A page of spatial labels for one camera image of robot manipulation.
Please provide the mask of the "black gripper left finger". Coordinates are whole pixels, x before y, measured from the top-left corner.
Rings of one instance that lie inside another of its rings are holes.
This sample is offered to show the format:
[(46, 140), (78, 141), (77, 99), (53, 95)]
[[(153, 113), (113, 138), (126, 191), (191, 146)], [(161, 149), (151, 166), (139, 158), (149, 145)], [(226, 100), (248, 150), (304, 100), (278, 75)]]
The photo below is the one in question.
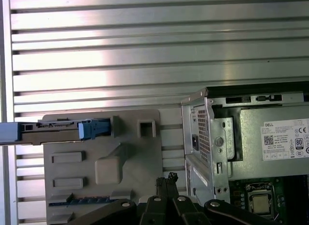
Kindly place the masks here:
[(119, 199), (70, 221), (71, 225), (164, 225), (168, 203), (166, 178), (156, 180), (156, 195), (146, 203)]

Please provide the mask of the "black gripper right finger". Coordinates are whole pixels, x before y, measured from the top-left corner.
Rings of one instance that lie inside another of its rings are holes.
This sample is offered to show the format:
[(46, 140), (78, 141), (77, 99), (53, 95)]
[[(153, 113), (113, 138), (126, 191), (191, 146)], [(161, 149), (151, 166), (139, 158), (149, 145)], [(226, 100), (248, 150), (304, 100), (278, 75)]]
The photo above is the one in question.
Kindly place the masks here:
[(275, 225), (276, 222), (240, 209), (223, 200), (211, 199), (204, 206), (193, 203), (189, 197), (180, 196), (176, 182), (178, 175), (168, 175), (168, 190), (172, 204), (184, 225)]

